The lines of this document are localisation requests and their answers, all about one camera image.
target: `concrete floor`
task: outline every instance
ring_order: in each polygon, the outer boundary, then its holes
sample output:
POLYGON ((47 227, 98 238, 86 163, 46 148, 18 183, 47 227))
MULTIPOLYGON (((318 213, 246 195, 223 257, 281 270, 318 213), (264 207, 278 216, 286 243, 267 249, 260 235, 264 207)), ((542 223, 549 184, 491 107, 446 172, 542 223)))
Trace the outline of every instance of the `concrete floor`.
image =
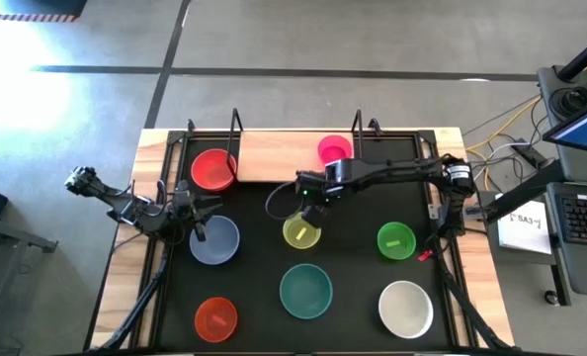
MULTIPOLYGON (((161 66, 180 4, 89 0, 75 24, 0 22, 0 192, 11 200, 4 220, 60 241, 53 255, 28 254, 31 270, 0 312, 0 345, 17 338, 24 355, 80 351, 116 225, 102 204, 62 183, 80 164, 109 184, 128 182, 158 80, 28 67, 161 66)), ((587 0, 193 0, 174 65, 530 74, 586 45, 587 0)), ((247 127, 343 127, 362 108, 383 126, 465 132, 537 93, 532 82, 172 75, 156 127, 182 128, 188 118, 225 127, 233 107, 247 127)), ((507 133, 528 139, 528 116, 507 133)), ((555 155, 550 144, 538 148, 555 155)), ((517 184, 509 164, 492 172, 505 190, 517 184)), ((542 301, 547 267, 497 270, 519 346, 587 355, 587 297, 552 308, 542 301)))

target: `paper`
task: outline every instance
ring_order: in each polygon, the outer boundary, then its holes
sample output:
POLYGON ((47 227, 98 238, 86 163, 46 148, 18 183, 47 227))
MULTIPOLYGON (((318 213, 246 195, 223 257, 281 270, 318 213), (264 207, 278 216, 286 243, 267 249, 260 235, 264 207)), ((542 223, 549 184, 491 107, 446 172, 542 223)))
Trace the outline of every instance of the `paper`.
POLYGON ((551 254, 544 203, 529 202, 500 219, 498 234, 500 246, 551 254))

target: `wooden table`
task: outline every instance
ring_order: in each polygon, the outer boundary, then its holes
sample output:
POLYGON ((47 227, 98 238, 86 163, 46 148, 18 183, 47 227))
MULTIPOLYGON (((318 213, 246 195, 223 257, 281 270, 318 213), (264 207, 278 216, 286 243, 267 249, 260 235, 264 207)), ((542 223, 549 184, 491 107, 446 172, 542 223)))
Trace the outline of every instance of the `wooden table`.
MULTIPOLYGON (((458 128, 392 128, 383 129, 384 132, 391 131, 418 131, 432 130, 436 134, 437 147, 439 156, 449 153, 455 157, 466 159, 464 145, 462 143, 461 131, 458 128)), ((244 133, 256 136, 253 132, 341 132, 347 133, 349 129, 273 129, 273 130, 246 130, 244 133)), ((132 179, 136 181, 135 194, 147 197, 156 196, 156 182, 162 168, 162 161, 166 149, 166 139, 168 130, 144 130, 142 131, 137 155, 133 165, 132 179)), ((173 155, 171 161, 168 187, 174 186, 175 172, 178 166, 179 147, 176 145, 177 152, 173 155)), ((431 189, 434 202, 439 202, 436 189, 431 189)), ((468 222, 468 227, 483 229, 479 222, 468 222)), ((116 244, 137 234, 137 231, 130 225, 121 224, 116 237, 116 244)), ((103 344, 109 339, 114 330, 123 322, 128 312, 132 308, 139 288, 140 277, 144 255, 146 253, 146 237, 139 237, 130 243, 125 244, 117 250, 110 261, 107 278, 104 289, 101 292, 100 305, 97 317, 95 319, 94 331, 91 339, 92 346, 103 344)), ((489 243, 485 235, 468 232, 465 236, 458 238, 459 250, 461 254, 462 269, 468 294, 471 302, 475 305, 487 324, 496 332, 496 334, 505 342, 513 345, 513 336, 509 326, 509 319, 506 314, 500 285, 496 276, 495 266, 491 258, 489 243)), ((459 333, 461 345, 468 345, 465 333, 464 319, 460 306, 454 298, 453 312, 454 319, 459 333)), ((149 303, 149 307, 144 312, 142 329, 139 338, 140 346, 147 346, 147 337, 149 335, 152 306, 154 302, 149 303)))

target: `white bowl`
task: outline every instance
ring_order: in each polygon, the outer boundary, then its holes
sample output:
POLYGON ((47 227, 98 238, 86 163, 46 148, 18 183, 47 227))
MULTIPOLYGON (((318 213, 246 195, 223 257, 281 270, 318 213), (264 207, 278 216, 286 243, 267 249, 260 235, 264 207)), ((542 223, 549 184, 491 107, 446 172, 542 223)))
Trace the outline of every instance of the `white bowl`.
POLYGON ((379 297, 379 316, 393 334, 406 339, 423 335, 432 325, 432 301, 423 288, 408 281, 390 283, 379 297))

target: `black tray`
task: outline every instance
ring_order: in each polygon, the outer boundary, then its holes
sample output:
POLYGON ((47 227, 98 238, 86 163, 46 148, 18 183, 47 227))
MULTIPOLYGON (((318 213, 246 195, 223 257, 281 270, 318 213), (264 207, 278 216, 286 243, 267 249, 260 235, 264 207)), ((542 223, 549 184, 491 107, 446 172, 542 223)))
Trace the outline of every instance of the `black tray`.
MULTIPOLYGON (((363 157, 368 162, 410 160, 420 156, 410 135, 365 137, 363 157)), ((231 153, 238 157, 238 136, 231 153)), ((184 177, 190 165, 209 148, 226 148, 227 133, 196 133, 186 148, 184 177)), ((375 186, 349 197, 331 209, 319 242, 296 250, 283 239, 283 222, 264 212, 265 200, 278 185, 235 182, 222 192, 224 206, 216 213, 231 218, 241 233, 236 255, 219 266, 199 263, 188 239, 173 247, 164 293, 159 302, 159 332, 154 346, 168 352, 381 352, 446 350, 453 343, 450 311, 446 308, 437 261, 419 262, 417 252, 407 261, 388 261, 377 250, 377 231, 387 222, 403 222, 417 235, 417 246, 432 231, 423 183, 375 186), (298 263, 324 269, 333 283, 328 311, 313 320, 287 313, 279 298, 285 272, 298 263), (397 280, 412 281, 430 296, 434 321, 414 340, 392 335, 377 313, 378 297, 397 280), (194 315, 206 299, 222 296, 236 306, 239 321, 232 336, 221 343, 202 341, 195 332, 194 315)), ((299 201, 283 193, 275 210, 291 211, 299 201)))

